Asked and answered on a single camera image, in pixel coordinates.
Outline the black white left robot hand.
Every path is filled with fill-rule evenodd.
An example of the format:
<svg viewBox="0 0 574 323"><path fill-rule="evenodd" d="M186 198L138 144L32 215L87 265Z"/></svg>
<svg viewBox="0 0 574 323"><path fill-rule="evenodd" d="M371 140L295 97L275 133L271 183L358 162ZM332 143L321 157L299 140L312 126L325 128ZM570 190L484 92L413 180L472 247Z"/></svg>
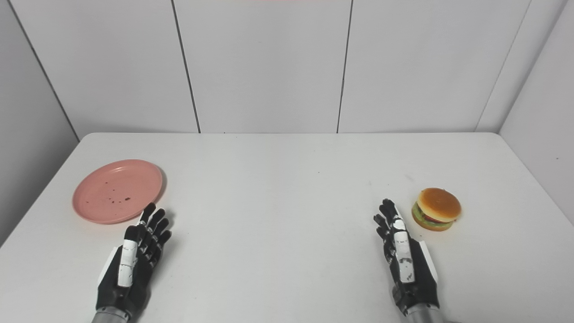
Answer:
<svg viewBox="0 0 574 323"><path fill-rule="evenodd" d="M137 225L127 227L102 270L93 323L133 323L145 309L152 274L172 237L166 212L153 202Z"/></svg>

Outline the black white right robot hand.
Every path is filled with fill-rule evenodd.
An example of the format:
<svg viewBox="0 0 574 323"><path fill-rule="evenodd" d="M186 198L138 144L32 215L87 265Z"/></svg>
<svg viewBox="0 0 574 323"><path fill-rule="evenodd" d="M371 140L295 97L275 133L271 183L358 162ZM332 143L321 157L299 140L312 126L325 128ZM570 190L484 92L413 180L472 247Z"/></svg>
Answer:
<svg viewBox="0 0 574 323"><path fill-rule="evenodd" d="M436 268L426 244L411 237L392 200L382 200L379 211L374 221L393 278L396 307L410 323L442 323Z"/></svg>

